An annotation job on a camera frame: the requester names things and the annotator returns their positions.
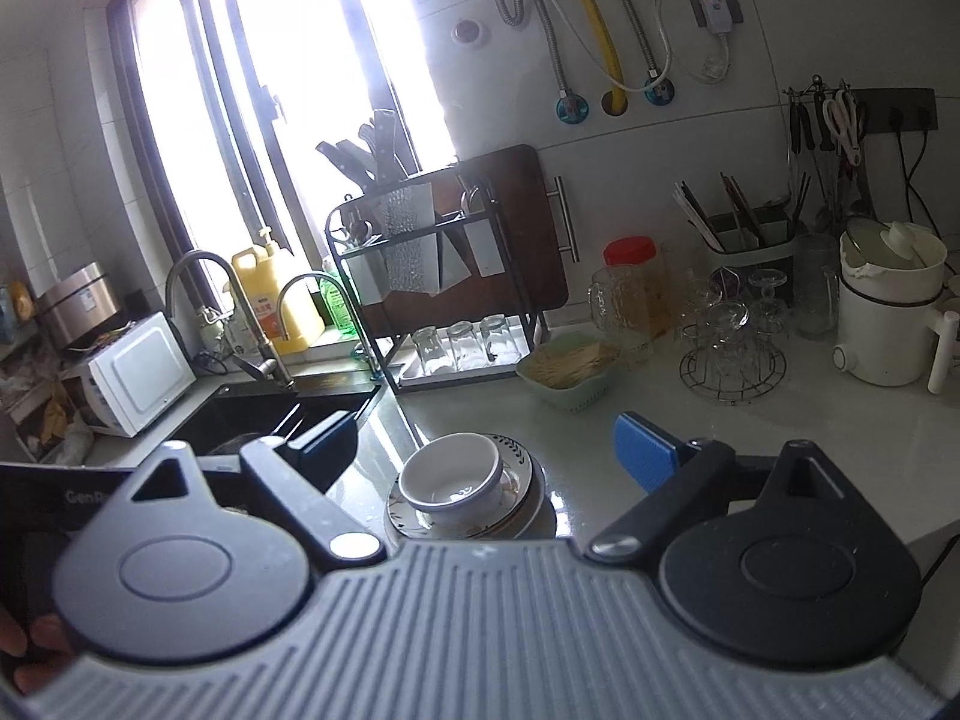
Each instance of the white cable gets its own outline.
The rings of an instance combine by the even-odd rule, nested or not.
[[[646,92],[648,89],[652,89],[656,86],[659,86],[664,82],[664,79],[666,78],[667,73],[669,73],[670,71],[670,65],[672,60],[672,55],[670,52],[670,42],[667,39],[666,30],[664,29],[664,19],[662,18],[662,15],[661,15],[661,9],[662,9],[662,6],[664,5],[664,0],[654,0],[654,3],[656,4],[656,26],[659,28],[659,33],[661,33],[661,40],[664,41],[664,48],[666,49],[666,64],[664,65],[664,71],[659,75],[657,79],[651,79],[650,81],[643,84],[643,86],[641,86],[638,89],[632,86],[626,86],[624,83],[622,83],[621,81],[618,81],[613,76],[608,74],[607,68],[603,65],[603,63],[600,60],[598,60],[593,55],[593,52],[590,50],[589,46],[587,45],[587,42],[584,41],[584,39],[580,36],[580,33],[577,31],[577,28],[575,28],[575,26],[573,25],[573,22],[570,20],[568,15],[566,15],[565,10],[563,10],[563,7],[560,7],[560,3],[557,0],[549,0],[549,1],[555,7],[555,9],[557,9],[557,13],[560,14],[560,20],[563,22],[566,28],[573,33],[573,36],[577,39],[577,42],[580,44],[583,50],[587,52],[587,56],[590,58],[590,61],[593,62],[593,64],[597,67],[597,70],[601,71],[601,73],[606,77],[607,81],[610,81],[611,84],[622,89],[624,92],[640,93],[640,92]]]
[[[717,35],[717,37],[720,39],[720,45],[723,47],[723,70],[720,71],[720,74],[717,74],[717,76],[701,76],[699,73],[690,70],[685,64],[683,64],[683,61],[680,60],[680,57],[674,55],[674,61],[677,63],[677,66],[697,83],[712,86],[713,84],[720,83],[720,81],[726,79],[727,74],[730,72],[730,41],[728,41],[727,35]]]

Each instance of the white microwave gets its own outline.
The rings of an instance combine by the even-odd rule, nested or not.
[[[196,379],[163,314],[142,319],[61,375],[94,432],[126,437],[153,422]]]

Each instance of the kitchen counter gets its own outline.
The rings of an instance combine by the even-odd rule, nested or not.
[[[634,410],[681,439],[715,437],[746,454],[776,454],[796,437],[814,440],[908,545],[960,533],[960,378],[949,377],[939,396],[923,381],[885,389],[834,370],[827,343],[792,338],[786,353],[786,379],[745,406],[689,391],[670,343],[660,343],[651,361],[624,371],[611,391],[576,415],[545,404],[515,378],[405,394],[402,412],[388,391],[363,424],[357,460],[328,495],[382,535],[384,501],[416,449],[411,429],[421,441],[459,431],[498,433],[541,462],[557,535],[584,545],[643,496],[613,454],[613,421]],[[139,463],[232,378],[198,381],[135,440],[99,437],[88,464]]]

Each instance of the finger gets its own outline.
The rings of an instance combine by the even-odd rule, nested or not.
[[[24,695],[49,685],[73,661],[73,656],[54,655],[45,664],[26,664],[13,672],[13,683]]]
[[[73,654],[73,647],[64,632],[64,623],[56,614],[42,614],[30,624],[30,639],[46,650]]]
[[[15,658],[22,658],[27,652],[27,635],[3,607],[0,607],[0,650]]]

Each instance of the black sink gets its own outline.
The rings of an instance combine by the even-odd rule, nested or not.
[[[292,391],[273,382],[227,384],[168,439],[189,443],[200,456],[235,455],[257,437],[277,433],[294,439],[339,410],[356,413],[362,423],[379,389],[359,372],[298,379]]]

